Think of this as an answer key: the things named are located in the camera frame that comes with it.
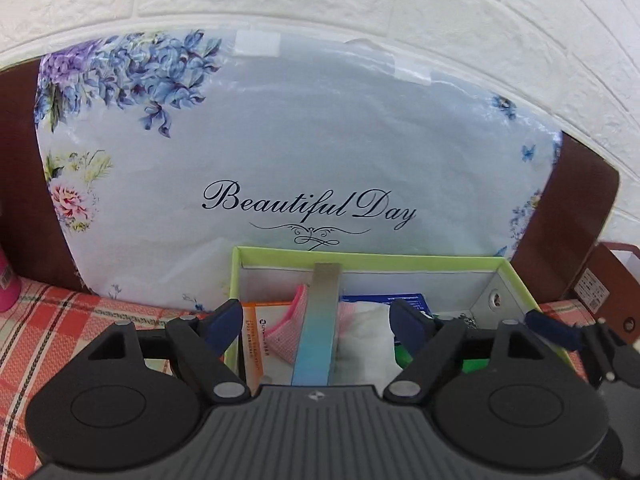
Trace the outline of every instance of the open box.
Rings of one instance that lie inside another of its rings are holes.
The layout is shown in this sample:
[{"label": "open box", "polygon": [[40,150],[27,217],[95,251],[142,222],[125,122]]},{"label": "open box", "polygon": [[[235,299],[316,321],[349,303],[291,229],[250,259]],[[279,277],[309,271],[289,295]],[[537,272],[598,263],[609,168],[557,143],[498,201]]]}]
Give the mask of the open box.
[{"label": "open box", "polygon": [[[466,314],[478,328],[522,320],[538,305],[504,258],[326,253],[236,247],[230,296],[240,301],[292,300],[309,283],[315,263],[342,264],[343,295],[421,293],[434,314]],[[563,359],[568,356],[558,349]],[[238,367],[238,344],[225,355]]]}]

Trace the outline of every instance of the silver screw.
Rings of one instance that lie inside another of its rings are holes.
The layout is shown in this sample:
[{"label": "silver screw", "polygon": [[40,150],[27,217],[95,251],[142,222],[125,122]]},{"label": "silver screw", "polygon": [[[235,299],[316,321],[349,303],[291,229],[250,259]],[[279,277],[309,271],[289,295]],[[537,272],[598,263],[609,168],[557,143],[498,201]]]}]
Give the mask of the silver screw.
[{"label": "silver screw", "polygon": [[213,392],[222,399],[235,399],[244,394],[244,386],[240,383],[220,383],[216,384],[213,388]]},{"label": "silver screw", "polygon": [[396,397],[415,397],[420,393],[420,384],[413,381],[396,381],[391,383],[389,391]]}]

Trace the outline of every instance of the white tape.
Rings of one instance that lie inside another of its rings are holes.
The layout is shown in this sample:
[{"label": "white tape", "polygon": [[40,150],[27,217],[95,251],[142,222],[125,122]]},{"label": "white tape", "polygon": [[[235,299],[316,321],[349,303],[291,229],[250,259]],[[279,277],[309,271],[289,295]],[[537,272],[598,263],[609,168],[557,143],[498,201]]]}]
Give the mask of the white tape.
[{"label": "white tape", "polygon": [[234,54],[236,56],[279,57],[280,33],[238,30]]},{"label": "white tape", "polygon": [[394,63],[394,77],[396,79],[425,86],[431,84],[430,66],[404,56],[395,56]]}]

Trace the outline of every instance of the barcode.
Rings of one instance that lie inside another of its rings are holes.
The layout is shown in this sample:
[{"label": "barcode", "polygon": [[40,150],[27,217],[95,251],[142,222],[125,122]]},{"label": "barcode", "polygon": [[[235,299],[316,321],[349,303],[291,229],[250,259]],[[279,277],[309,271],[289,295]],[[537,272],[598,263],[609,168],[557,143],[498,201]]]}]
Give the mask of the barcode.
[{"label": "barcode", "polygon": [[13,277],[13,269],[11,268],[11,266],[6,266],[2,275],[0,275],[0,288],[2,288],[2,290],[7,290],[7,287],[9,287],[9,284],[11,283]]}]

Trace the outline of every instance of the wrinkled plastic sheet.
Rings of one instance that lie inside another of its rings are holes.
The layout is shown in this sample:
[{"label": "wrinkled plastic sheet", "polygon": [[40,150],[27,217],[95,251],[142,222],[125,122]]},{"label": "wrinkled plastic sheet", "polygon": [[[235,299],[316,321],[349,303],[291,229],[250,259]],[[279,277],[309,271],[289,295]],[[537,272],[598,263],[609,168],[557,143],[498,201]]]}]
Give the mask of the wrinkled plastic sheet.
[{"label": "wrinkled plastic sheet", "polygon": [[408,57],[245,30],[45,56],[35,119],[85,283],[198,309],[226,299],[236,245],[510,257],[561,141]]}]

